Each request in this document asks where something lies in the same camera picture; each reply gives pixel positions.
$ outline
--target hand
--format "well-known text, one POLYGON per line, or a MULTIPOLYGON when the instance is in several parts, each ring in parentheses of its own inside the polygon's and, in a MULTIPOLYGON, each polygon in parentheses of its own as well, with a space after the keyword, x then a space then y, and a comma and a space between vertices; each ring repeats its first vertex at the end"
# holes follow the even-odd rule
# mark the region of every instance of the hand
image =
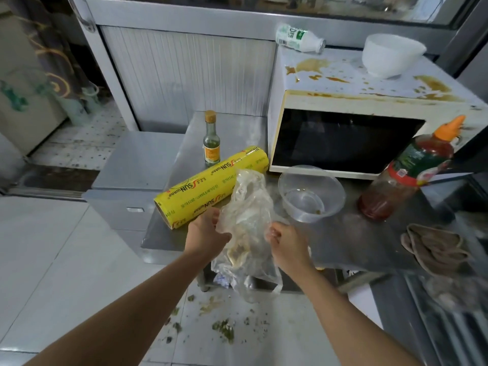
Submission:
POLYGON ((273 222, 265 236, 276 264, 294 282, 310 269, 315 270, 308 254, 308 241, 295 227, 273 222))
POLYGON ((214 259, 232 238, 230 233, 219 234, 215 225, 219 220, 220 209, 209 208, 188 225, 185 253, 196 254, 205 264, 214 259))

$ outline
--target plastic bottle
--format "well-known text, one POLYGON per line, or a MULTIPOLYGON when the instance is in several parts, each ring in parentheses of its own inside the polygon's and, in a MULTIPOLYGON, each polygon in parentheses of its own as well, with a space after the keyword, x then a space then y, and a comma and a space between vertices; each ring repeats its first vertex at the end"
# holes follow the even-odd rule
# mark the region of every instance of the plastic bottle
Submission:
POLYGON ((213 110, 205 112, 205 123, 207 127, 204 137, 205 165, 213 166, 220 162, 220 138, 215 130, 217 114, 213 110))
POLYGON ((323 38, 315 36, 309 30, 293 28, 288 24, 280 23, 276 31, 276 43, 302 53, 321 53, 326 46, 323 38))
POLYGON ((403 153, 359 197, 358 208, 363 215, 376 221, 386 220, 420 186, 444 169, 454 155, 450 143, 459 135, 465 118, 456 117, 432 135, 414 137, 403 153))

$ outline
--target tiled floor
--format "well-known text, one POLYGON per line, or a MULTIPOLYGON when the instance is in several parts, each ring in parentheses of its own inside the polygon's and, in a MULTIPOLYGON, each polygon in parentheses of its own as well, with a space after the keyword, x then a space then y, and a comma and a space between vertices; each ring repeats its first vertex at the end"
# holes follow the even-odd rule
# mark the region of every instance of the tiled floor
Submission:
POLYGON ((110 101, 85 126, 65 122, 30 159, 40 165, 100 170, 126 130, 117 105, 110 101))
MULTIPOLYGON (((81 202, 0 197, 0 236, 0 366, 25 363, 161 269, 143 263, 81 202)), ((359 307, 369 300, 368 290, 361 295, 359 307)), ((227 289, 202 293, 192 283, 141 364, 339 365, 303 295, 260 293, 258 299, 249 304, 227 289), (227 318, 233 344, 212 330, 227 318)), ((377 317, 374 304, 369 312, 377 317)))

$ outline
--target plastic bag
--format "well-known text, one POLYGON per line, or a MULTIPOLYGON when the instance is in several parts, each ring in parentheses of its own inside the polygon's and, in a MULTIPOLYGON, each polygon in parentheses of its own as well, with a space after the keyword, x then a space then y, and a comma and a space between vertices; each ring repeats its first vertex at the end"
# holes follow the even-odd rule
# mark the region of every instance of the plastic bag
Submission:
POLYGON ((238 170, 230 202, 222 207, 216 226, 219 233, 230 232, 232 239, 212 261, 211 268, 226 278, 247 302, 254 301, 253 278, 275 283, 275 294, 283 287, 280 270, 265 240, 266 229, 276 219, 264 175, 238 170))

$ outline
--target dirty floor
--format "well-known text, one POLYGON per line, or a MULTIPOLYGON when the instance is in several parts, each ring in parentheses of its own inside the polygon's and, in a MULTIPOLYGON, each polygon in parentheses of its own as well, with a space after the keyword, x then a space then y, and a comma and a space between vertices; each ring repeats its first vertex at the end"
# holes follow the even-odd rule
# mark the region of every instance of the dirty floor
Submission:
MULTIPOLYGON (((2 196, 0 236, 0 366, 25 363, 162 268, 86 203, 2 196)), ((257 299, 192 283, 141 364, 339 365, 303 295, 257 299)), ((368 286, 350 299, 381 325, 368 286)))

